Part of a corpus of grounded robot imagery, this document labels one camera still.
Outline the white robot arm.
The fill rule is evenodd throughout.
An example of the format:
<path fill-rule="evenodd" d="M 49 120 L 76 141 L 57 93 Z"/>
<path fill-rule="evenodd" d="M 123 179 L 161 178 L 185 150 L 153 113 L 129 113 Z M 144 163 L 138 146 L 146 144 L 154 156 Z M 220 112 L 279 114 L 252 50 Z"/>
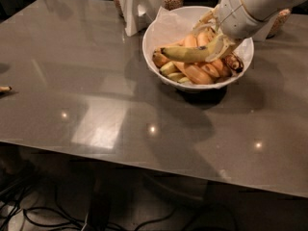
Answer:
<path fill-rule="evenodd" d="M 212 62 L 222 58 L 244 39 L 254 36 L 280 11 L 307 0 L 220 0 L 205 16 L 211 16 L 220 28 L 217 38 L 201 46 L 201 60 Z"/>

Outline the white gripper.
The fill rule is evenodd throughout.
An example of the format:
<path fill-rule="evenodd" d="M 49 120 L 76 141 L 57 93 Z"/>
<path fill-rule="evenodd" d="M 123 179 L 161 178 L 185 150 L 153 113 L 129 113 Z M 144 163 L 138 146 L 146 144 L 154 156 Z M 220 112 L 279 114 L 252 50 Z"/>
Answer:
<path fill-rule="evenodd" d="M 255 19 L 241 1 L 235 10 L 216 5 L 198 19 L 192 32 L 196 35 L 206 28 L 213 29 L 215 33 L 219 33 L 220 29 L 223 32 L 207 36 L 209 55 L 205 61 L 210 63 L 232 53 L 243 42 L 242 39 L 265 39 L 272 25 L 273 19 L 263 22 Z"/>

